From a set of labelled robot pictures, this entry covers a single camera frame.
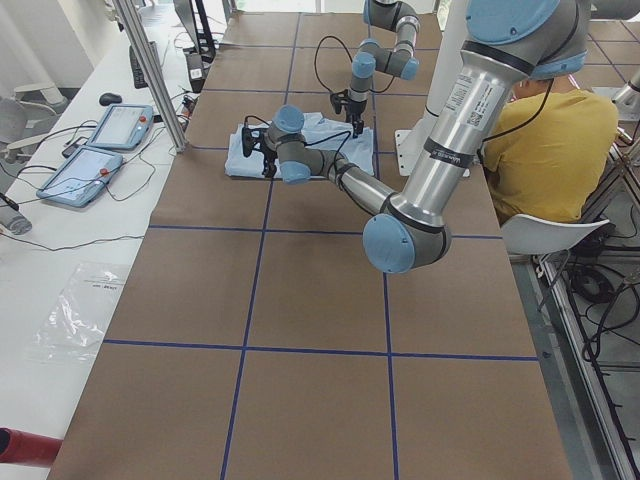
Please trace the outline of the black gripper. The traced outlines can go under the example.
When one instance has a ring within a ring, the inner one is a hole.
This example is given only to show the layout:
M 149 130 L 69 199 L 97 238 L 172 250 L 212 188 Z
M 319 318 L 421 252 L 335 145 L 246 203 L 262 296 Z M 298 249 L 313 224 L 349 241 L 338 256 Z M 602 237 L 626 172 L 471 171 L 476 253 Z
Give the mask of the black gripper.
M 277 152 L 270 147 L 265 140 L 260 142 L 260 152 L 263 154 L 263 171 L 265 178 L 274 178 L 277 173 Z
M 348 98 L 345 104 L 346 121 L 351 123 L 353 139 L 357 139 L 363 134 L 364 120 L 363 115 L 366 111 L 367 101 L 355 101 Z

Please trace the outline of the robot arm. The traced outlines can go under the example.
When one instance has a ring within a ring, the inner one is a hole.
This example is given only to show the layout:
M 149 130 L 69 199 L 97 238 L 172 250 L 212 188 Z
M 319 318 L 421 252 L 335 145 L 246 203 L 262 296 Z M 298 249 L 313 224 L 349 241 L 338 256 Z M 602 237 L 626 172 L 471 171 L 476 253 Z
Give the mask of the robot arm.
M 346 122 L 352 126 L 353 136 L 364 129 L 362 115 L 366 109 L 368 95 L 373 91 L 375 72 L 389 75 L 392 79 L 412 80 L 418 71 L 419 61 L 415 57 L 420 20 L 415 9 L 403 1 L 364 2 L 363 21 L 395 35 L 392 47 L 382 46 L 376 39 L 363 40 L 351 61 L 351 80 L 346 89 Z
M 444 207 L 476 151 L 488 139 L 514 85 L 578 71 L 586 57 L 587 1 L 471 1 L 461 70 L 400 192 L 336 150 L 310 148 L 303 113 L 282 106 L 257 135 L 243 133 L 243 152 L 258 148 L 263 174 L 287 184 L 313 176 L 335 183 L 371 214 L 363 246 L 372 265 L 404 273 L 432 264 L 449 249 Z

